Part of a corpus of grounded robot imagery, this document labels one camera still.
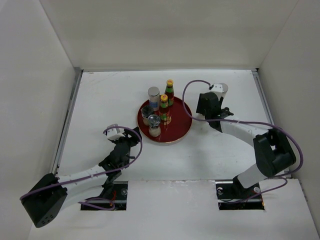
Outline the black-cap glass jar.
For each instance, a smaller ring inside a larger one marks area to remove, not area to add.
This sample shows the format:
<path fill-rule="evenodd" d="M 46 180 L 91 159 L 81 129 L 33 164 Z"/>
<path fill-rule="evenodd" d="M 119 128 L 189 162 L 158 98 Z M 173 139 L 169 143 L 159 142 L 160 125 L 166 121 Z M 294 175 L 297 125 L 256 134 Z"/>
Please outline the black-cap glass jar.
<path fill-rule="evenodd" d="M 145 105 L 144 107 L 141 108 L 140 111 L 141 111 L 143 123 L 146 126 L 149 126 L 149 116 L 154 114 L 154 109 L 150 105 Z"/>

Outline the sauce bottle yellow cap front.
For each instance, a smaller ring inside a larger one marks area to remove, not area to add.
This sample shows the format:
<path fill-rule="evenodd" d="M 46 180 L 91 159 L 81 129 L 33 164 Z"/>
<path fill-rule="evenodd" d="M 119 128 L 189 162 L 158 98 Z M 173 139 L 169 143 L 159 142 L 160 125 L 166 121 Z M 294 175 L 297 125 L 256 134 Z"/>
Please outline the sauce bottle yellow cap front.
<path fill-rule="evenodd" d="M 164 125 L 168 125 L 171 123 L 172 117 L 170 112 L 168 96 L 166 94 L 162 94 L 160 96 L 159 117 Z"/>

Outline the sauce bottle yellow cap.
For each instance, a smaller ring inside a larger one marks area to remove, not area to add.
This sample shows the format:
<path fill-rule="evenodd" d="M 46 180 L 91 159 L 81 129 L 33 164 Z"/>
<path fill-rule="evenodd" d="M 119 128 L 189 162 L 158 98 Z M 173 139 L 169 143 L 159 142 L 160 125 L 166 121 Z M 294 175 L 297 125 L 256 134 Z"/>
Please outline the sauce bottle yellow cap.
<path fill-rule="evenodd" d="M 170 112 L 168 96 L 166 94 L 162 94 L 160 96 L 159 117 L 164 125 L 168 125 L 171 123 L 172 117 Z"/>
<path fill-rule="evenodd" d="M 165 94 L 168 97 L 168 105 L 172 106 L 174 104 L 174 81 L 172 79 L 166 81 Z"/>

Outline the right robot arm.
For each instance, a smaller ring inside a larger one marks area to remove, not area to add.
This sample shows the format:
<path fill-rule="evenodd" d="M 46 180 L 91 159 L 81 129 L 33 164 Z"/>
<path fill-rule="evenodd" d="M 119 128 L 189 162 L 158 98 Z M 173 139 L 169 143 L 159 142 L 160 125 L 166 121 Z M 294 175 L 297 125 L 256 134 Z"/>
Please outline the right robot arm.
<path fill-rule="evenodd" d="M 254 149 L 255 163 L 232 179 L 230 194 L 243 198 L 260 181 L 274 177 L 292 166 L 296 156 L 287 136 L 273 126 L 258 127 L 239 123 L 229 108 L 221 108 L 222 98 L 214 92 L 201 93 L 196 113 L 204 116 L 211 128 L 236 137 Z"/>

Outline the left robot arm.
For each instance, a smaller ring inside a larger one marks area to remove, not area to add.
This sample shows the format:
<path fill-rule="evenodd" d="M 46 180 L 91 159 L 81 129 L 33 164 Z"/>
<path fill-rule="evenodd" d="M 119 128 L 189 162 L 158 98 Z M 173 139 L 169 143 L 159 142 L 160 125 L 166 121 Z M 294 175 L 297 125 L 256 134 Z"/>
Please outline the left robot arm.
<path fill-rule="evenodd" d="M 65 208 L 90 201 L 108 199 L 112 195 L 114 181 L 128 168 L 136 157 L 131 149 L 142 144 L 140 129 L 113 124 L 104 135 L 114 144 L 109 155 L 97 165 L 78 173 L 56 176 L 44 175 L 35 186 L 20 197 L 20 201 L 36 228 L 53 221 Z"/>

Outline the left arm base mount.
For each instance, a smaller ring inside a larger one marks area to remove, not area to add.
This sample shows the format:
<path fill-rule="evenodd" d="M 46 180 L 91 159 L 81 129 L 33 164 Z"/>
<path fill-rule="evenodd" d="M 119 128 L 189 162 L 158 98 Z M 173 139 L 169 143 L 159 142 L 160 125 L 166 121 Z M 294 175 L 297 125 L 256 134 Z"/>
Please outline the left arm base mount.
<path fill-rule="evenodd" d="M 127 209 L 129 183 L 115 181 L 106 185 L 97 197 L 86 199 L 80 204 L 81 211 L 125 211 Z"/>

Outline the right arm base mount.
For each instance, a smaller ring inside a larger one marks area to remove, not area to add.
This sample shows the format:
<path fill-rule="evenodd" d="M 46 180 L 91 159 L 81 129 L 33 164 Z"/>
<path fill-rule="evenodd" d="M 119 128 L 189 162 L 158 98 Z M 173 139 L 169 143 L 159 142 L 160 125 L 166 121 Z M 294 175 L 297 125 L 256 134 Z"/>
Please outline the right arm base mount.
<path fill-rule="evenodd" d="M 261 195 L 260 184 L 236 192 L 233 189 L 232 180 L 220 180 L 215 182 L 218 208 L 221 211 L 240 210 L 264 210 L 264 201 Z"/>

